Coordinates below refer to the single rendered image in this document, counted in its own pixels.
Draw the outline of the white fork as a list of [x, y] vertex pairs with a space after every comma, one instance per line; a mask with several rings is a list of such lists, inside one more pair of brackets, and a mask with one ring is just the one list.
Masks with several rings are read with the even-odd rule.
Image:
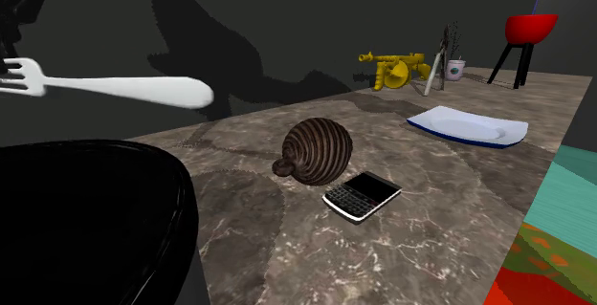
[[133, 98], [186, 109], [210, 105], [214, 92], [201, 80], [188, 76], [139, 76], [65, 78], [45, 76], [40, 65], [31, 58], [5, 58], [7, 72], [0, 75], [0, 92], [43, 97], [46, 88], [63, 87], [105, 95]]

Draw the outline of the black bowl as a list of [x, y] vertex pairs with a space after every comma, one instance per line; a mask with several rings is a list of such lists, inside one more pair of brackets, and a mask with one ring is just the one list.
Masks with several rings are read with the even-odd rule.
[[0, 305], [175, 305], [197, 232], [188, 171], [160, 148], [0, 147]]

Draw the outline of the brown ribbed vase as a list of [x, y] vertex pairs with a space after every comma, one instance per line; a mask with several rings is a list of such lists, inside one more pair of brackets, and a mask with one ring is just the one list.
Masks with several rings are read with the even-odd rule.
[[278, 177], [292, 176], [304, 185], [328, 185], [343, 174], [352, 150], [352, 139], [342, 125], [326, 118], [310, 118], [289, 130], [272, 171]]

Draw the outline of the yellow toy gun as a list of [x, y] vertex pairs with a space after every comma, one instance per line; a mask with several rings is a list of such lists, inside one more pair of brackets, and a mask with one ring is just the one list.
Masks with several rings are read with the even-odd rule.
[[360, 54], [358, 60], [376, 63], [375, 91], [384, 87], [397, 89], [408, 85], [412, 80], [412, 72], [416, 72], [422, 80], [427, 80], [431, 72], [431, 66], [425, 63], [424, 54], [374, 55], [369, 52]]

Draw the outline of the black keypad phone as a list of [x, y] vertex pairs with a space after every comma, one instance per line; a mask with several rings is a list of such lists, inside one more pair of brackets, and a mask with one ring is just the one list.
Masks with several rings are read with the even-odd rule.
[[323, 202], [353, 224], [361, 224], [402, 192], [402, 187], [370, 171], [327, 190]]

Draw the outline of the grey leaning stick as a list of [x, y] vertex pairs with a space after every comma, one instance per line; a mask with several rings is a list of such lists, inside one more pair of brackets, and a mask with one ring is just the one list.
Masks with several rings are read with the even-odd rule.
[[444, 28], [442, 38], [440, 40], [439, 51], [434, 58], [433, 65], [431, 67], [430, 74], [428, 76], [428, 80], [425, 86], [425, 90], [423, 93], [424, 97], [427, 97], [430, 94], [431, 86], [433, 81], [438, 73], [441, 73], [444, 69], [445, 59], [447, 56], [447, 50], [449, 48], [450, 43], [450, 25], [447, 24]]

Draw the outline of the white cup with dark twigs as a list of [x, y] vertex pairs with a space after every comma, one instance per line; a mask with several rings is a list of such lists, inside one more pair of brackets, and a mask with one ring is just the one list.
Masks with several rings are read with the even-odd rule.
[[457, 21], [449, 25], [448, 49], [445, 62], [445, 77], [449, 81], [458, 81], [462, 78], [465, 60], [461, 52], [462, 32]]

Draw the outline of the white plate with blue rim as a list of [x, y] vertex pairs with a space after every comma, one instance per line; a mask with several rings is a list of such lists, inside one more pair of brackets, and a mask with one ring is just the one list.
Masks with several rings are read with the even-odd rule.
[[407, 122], [446, 140], [498, 149], [520, 143], [529, 126], [525, 121], [496, 119], [446, 106], [436, 106]]

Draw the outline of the red bowl chair, black legs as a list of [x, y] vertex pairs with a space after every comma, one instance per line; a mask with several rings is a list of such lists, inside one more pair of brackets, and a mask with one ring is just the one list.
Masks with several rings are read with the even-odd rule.
[[553, 30], [559, 16], [557, 14], [522, 14], [510, 16], [505, 24], [506, 46], [491, 73], [488, 84], [491, 84], [505, 62], [507, 56], [515, 48], [521, 49], [519, 65], [513, 88], [524, 86], [532, 60], [534, 47], [541, 43]]

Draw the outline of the multicoloured rug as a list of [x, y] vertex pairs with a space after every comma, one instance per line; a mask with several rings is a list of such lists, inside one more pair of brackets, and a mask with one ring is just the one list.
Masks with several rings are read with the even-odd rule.
[[483, 305], [597, 305], [597, 152], [559, 148]]

